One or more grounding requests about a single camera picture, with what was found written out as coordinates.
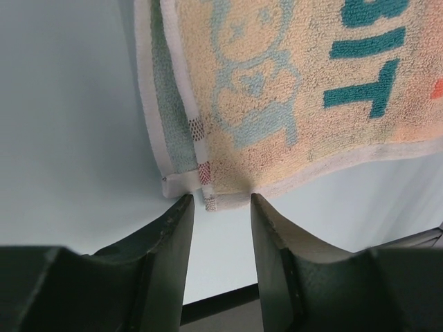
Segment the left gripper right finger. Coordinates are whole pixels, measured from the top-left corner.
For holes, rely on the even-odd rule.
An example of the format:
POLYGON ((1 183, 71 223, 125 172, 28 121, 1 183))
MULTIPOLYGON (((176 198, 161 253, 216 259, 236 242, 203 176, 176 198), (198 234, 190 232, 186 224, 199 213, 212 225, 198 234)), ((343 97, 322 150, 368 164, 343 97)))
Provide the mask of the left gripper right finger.
POLYGON ((442 229, 356 253, 251 196, 265 331, 441 331, 442 229))

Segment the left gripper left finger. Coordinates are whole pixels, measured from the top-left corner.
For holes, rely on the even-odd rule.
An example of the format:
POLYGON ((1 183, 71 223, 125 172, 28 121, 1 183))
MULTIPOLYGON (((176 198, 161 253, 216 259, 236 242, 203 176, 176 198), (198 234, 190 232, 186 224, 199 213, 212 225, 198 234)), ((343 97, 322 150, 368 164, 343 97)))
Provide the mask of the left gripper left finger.
POLYGON ((2 331, 178 331, 195 202, 93 255, 1 247, 2 331))

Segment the printed letters towel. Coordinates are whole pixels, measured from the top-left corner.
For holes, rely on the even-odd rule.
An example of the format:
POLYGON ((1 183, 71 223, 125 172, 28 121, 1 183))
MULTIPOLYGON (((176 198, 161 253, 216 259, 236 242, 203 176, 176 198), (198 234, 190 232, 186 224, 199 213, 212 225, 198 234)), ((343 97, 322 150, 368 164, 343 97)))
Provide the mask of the printed letters towel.
POLYGON ((442 150, 441 1, 136 1, 163 195, 209 211, 442 150))

